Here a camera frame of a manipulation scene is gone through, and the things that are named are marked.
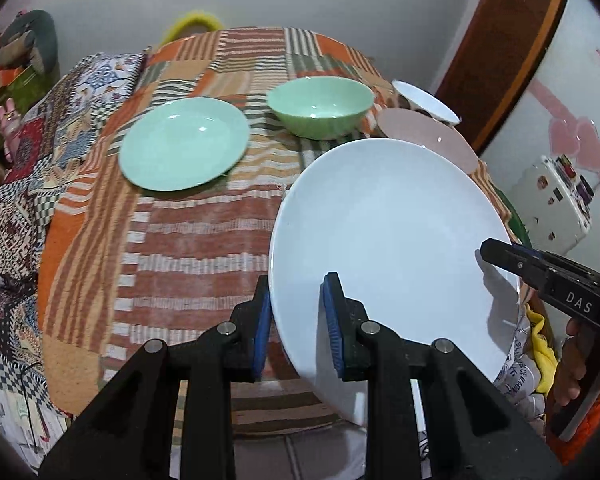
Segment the person's right hand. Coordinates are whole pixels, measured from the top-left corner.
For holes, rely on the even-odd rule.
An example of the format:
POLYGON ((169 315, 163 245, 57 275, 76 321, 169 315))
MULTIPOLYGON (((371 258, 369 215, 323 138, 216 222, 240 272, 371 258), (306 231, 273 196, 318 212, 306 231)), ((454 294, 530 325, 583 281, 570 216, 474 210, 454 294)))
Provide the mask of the person's right hand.
POLYGON ((552 388, 554 400, 559 406, 566 406, 580 394, 580 380, 584 377, 585 357, 578 347, 581 323, 572 318, 566 327, 567 339, 562 346, 552 388))

